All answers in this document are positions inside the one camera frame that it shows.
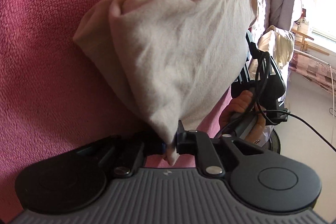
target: gray ribbed panel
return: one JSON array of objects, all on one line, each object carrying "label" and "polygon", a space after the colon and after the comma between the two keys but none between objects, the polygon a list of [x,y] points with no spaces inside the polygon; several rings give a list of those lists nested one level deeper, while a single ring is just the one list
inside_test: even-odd
[{"label": "gray ribbed panel", "polygon": [[290,216],[255,212],[235,200],[220,180],[194,168],[141,168],[129,179],[116,179],[91,206],[67,215],[26,211],[11,224],[318,224],[311,210]]}]

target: pink fleece surface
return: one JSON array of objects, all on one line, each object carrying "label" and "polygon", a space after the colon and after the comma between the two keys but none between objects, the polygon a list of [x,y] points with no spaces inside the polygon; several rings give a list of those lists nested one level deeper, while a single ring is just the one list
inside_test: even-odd
[{"label": "pink fleece surface", "polygon": [[[143,126],[72,42],[98,0],[0,0],[0,218],[21,211],[14,191],[29,164]],[[214,135],[223,96],[199,129]],[[177,167],[192,166],[183,156]],[[168,167],[153,156],[148,166]]]}]

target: plaid fabric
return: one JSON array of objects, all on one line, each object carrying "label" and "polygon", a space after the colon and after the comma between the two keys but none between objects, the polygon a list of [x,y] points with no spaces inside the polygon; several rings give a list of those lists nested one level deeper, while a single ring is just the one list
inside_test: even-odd
[{"label": "plaid fabric", "polygon": [[[332,94],[330,67],[321,64],[307,56],[294,53],[289,68],[303,75],[310,82],[318,84],[322,89]],[[332,69],[333,80],[336,80],[336,70]]]}]

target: beige floor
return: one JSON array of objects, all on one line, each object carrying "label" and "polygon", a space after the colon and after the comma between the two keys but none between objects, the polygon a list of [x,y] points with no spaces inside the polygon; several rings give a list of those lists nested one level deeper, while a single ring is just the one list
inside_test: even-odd
[{"label": "beige floor", "polygon": [[[293,114],[306,120],[331,141],[334,120],[329,108],[332,107],[332,95],[292,72],[286,101]],[[336,219],[336,153],[310,128],[293,117],[276,126],[276,130],[281,140],[281,154],[307,164],[318,173],[322,192],[314,211],[332,222]],[[333,145],[336,146],[336,128]]]}]

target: white cord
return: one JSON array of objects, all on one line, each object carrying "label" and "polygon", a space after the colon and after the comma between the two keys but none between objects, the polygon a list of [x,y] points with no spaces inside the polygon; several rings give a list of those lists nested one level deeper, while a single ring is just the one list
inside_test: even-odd
[{"label": "white cord", "polygon": [[330,76],[331,76],[331,86],[333,89],[333,131],[331,133],[331,145],[333,144],[333,138],[334,138],[334,128],[335,128],[335,93],[334,93],[334,80],[333,80],[333,71],[331,69],[330,65]]}]

